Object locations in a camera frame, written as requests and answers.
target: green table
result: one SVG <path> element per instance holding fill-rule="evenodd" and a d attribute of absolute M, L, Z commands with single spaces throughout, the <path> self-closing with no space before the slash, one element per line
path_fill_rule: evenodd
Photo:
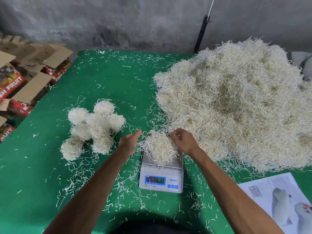
<path fill-rule="evenodd" d="M 149 131 L 162 123 L 152 120 L 160 112 L 153 104 L 157 89 L 152 77 L 190 57 L 80 51 L 59 83 L 0 146 L 0 233 L 41 233 L 73 192 L 107 159 L 107 155 L 100 155 L 96 163 L 97 157 L 87 149 L 75 164 L 66 166 L 59 148 L 69 137 L 68 109 L 80 106 L 92 111 L 99 98 L 110 98 L 128 123 L 115 141 L 137 128 Z M 124 221 L 154 219 L 201 233 L 233 233 L 199 169 L 191 161 L 185 163 L 182 194 L 151 192 L 138 188 L 140 156 L 134 154 L 121 169 L 94 232 L 107 233 Z M 312 189 L 305 185 L 312 172 L 292 174 L 312 200 Z M 257 178 L 248 171 L 232 171 L 231 175 L 237 182 Z"/>

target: scale platform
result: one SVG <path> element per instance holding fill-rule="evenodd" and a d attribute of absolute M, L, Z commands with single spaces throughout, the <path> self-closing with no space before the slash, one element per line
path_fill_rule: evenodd
<path fill-rule="evenodd" d="M 172 163 L 159 166 L 150 160 L 149 155 L 142 156 L 139 188 L 146 190 L 182 193 L 183 156 L 179 152 Z"/>

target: paper sheet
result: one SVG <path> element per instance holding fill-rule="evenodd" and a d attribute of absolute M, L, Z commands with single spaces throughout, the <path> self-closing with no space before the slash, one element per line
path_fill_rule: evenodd
<path fill-rule="evenodd" d="M 285 234 L 312 234 L 312 207 L 291 173 L 239 184 Z"/>

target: gray wall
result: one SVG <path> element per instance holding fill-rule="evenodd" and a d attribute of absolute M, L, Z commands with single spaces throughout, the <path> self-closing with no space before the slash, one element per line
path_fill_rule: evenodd
<path fill-rule="evenodd" d="M 0 0 L 3 31 L 72 50 L 191 53 L 211 0 Z M 312 52 L 312 0 L 215 0 L 201 49 L 250 36 Z"/>

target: right hand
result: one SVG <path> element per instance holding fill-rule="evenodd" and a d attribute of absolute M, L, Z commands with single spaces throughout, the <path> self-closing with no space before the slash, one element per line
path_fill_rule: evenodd
<path fill-rule="evenodd" d="M 193 135 L 181 128 L 174 130 L 171 133 L 171 138 L 177 148 L 190 157 L 193 157 L 194 152 L 200 149 Z"/>

